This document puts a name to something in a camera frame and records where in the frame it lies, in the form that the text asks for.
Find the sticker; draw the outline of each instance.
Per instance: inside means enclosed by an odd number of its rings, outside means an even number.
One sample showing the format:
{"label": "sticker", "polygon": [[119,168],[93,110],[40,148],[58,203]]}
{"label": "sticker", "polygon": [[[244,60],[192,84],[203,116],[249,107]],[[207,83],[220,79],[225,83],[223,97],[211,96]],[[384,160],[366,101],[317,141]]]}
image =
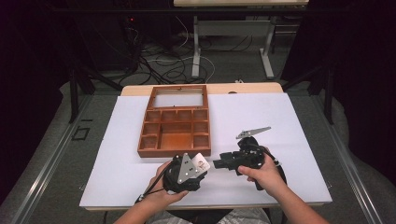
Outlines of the sticker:
{"label": "sticker", "polygon": [[191,162],[192,162],[192,164],[194,164],[195,168],[198,171],[195,174],[195,177],[200,176],[202,173],[204,173],[210,169],[209,162],[207,162],[207,160],[201,153],[198,153],[194,158],[192,158]]}

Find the table leg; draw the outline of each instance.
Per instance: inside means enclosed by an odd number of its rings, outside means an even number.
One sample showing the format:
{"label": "table leg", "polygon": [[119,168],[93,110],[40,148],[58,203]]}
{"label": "table leg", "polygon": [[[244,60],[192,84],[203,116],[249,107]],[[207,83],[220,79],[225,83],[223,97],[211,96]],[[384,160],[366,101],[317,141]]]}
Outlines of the table leg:
{"label": "table leg", "polygon": [[272,17],[269,27],[267,37],[265,37],[265,47],[260,49],[260,54],[262,56],[262,64],[264,65],[265,75],[268,79],[274,79],[274,73],[270,64],[270,59],[268,58],[268,52],[271,48],[271,39],[274,35],[274,30],[276,26],[276,17]]}
{"label": "table leg", "polygon": [[199,76],[199,63],[201,57],[201,49],[199,48],[199,35],[198,35],[198,18],[194,16],[194,57],[192,61],[191,77]]}

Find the compartment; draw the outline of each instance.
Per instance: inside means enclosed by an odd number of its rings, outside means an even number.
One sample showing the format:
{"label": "compartment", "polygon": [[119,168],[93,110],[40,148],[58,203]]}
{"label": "compartment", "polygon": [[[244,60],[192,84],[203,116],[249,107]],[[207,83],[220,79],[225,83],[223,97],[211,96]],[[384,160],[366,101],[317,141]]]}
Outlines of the compartment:
{"label": "compartment", "polygon": [[195,122],[193,123],[194,133],[209,133],[209,124],[208,122]]}
{"label": "compartment", "polygon": [[155,122],[161,120],[161,112],[160,111],[147,111],[145,121]]}
{"label": "compartment", "polygon": [[147,136],[140,139],[139,149],[154,149],[157,145],[157,137]]}
{"label": "compartment", "polygon": [[208,135],[195,135],[193,137],[193,147],[209,147],[209,136]]}
{"label": "compartment", "polygon": [[160,149],[191,148],[191,123],[163,123],[160,136]]}
{"label": "compartment", "polygon": [[190,110],[179,110],[177,111],[178,120],[189,121],[192,120],[192,111]]}
{"label": "compartment", "polygon": [[158,134],[160,124],[159,123],[145,123],[143,125],[143,135]]}
{"label": "compartment", "polygon": [[163,121],[177,120],[176,110],[163,111]]}
{"label": "compartment", "polygon": [[207,110],[198,109],[194,110],[194,120],[207,120]]}

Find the person's right hand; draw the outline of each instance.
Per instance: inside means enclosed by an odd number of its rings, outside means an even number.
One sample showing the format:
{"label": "person's right hand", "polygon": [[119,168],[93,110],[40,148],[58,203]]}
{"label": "person's right hand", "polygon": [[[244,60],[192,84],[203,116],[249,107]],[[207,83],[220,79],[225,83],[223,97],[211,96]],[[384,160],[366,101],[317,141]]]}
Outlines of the person's right hand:
{"label": "person's right hand", "polygon": [[239,166],[238,172],[247,175],[247,181],[257,180],[269,195],[276,197],[278,193],[287,188],[272,159],[265,155],[264,165],[260,169],[251,169]]}

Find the black mechanical part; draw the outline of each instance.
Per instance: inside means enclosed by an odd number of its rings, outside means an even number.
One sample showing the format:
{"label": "black mechanical part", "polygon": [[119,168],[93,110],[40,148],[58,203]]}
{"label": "black mechanical part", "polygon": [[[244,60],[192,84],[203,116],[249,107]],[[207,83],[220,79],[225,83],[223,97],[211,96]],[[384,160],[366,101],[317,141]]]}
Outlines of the black mechanical part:
{"label": "black mechanical part", "polygon": [[186,181],[179,183],[178,174],[182,165],[182,158],[176,155],[173,158],[172,165],[170,165],[163,175],[163,188],[165,190],[172,190],[175,193],[180,193],[183,190],[196,191],[200,186],[200,182],[204,179],[207,172],[200,174],[198,177],[189,178]]}
{"label": "black mechanical part", "polygon": [[[239,151],[221,153],[220,160],[213,161],[215,168],[228,168],[229,170],[235,170],[237,175],[241,175],[238,172],[240,165],[252,169],[260,169],[264,165],[264,150],[254,137],[242,138],[238,142],[238,146]],[[263,190],[257,180],[254,183],[257,190]]]}

